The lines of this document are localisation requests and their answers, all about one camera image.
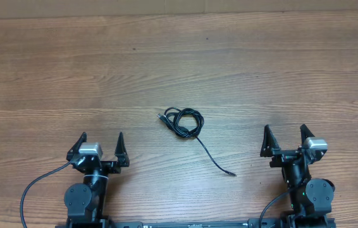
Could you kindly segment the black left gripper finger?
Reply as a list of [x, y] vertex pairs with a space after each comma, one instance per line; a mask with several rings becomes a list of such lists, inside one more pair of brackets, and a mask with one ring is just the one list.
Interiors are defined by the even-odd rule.
[[78, 154], [78, 151], [83, 143], [87, 142], [87, 133], [83, 132], [79, 137], [78, 141], [71, 147], [71, 149], [66, 154], [66, 160], [70, 161], [74, 155]]
[[125, 147], [125, 142], [122, 132], [119, 133], [114, 155], [115, 157], [117, 157], [117, 161], [120, 167], [130, 166], [130, 159], [128, 157], [128, 153]]

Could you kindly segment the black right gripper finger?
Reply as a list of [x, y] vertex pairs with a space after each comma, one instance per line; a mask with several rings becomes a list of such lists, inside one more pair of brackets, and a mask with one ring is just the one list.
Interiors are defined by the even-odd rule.
[[280, 153], [281, 148], [269, 125], [264, 126], [264, 137], [260, 157], [272, 157]]
[[302, 146], [308, 146], [314, 137], [314, 134], [309, 130], [306, 124], [300, 126], [300, 135]]

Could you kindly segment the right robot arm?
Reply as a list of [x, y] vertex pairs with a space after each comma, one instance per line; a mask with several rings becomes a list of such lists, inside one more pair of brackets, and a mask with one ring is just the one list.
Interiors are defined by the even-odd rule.
[[[271, 158], [271, 168], [281, 168], [287, 191], [270, 201], [259, 216], [258, 227], [335, 227], [328, 219], [334, 198], [335, 185], [328, 179], [313, 179], [309, 165], [322, 159], [328, 150], [323, 137], [316, 137], [306, 125], [300, 126], [301, 144], [297, 149], [281, 149], [269, 125], [264, 126], [261, 157]], [[292, 209], [280, 218], [264, 221], [267, 210], [285, 196], [290, 197]]]

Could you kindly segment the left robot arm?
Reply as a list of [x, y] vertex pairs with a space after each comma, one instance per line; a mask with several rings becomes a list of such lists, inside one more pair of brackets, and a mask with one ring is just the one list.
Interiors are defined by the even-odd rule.
[[114, 152], [117, 159], [102, 159], [102, 148], [98, 142], [87, 142], [83, 132], [78, 141], [67, 152], [66, 160], [75, 170], [83, 173], [83, 182], [71, 185], [65, 192], [67, 227], [115, 227], [104, 214], [108, 187], [108, 175], [119, 174], [123, 167], [130, 166], [123, 133], [120, 132]]

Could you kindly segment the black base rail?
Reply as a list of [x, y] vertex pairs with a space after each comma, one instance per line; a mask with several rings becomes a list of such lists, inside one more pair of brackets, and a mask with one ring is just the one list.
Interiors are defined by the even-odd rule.
[[[258, 218], [250, 218], [248, 221], [215, 221], [215, 222], [161, 222], [161, 223], [143, 223], [143, 222], [112, 222], [111, 225], [89, 224], [89, 225], [56, 225], [57, 228], [66, 227], [117, 227], [117, 228], [258, 228]], [[280, 227], [327, 227], [336, 228], [334, 219], [324, 221], [311, 220], [310, 223], [304, 223], [302, 220], [296, 220], [294, 226], [287, 225], [280, 218], [264, 218], [261, 221], [262, 228], [280, 228]]]

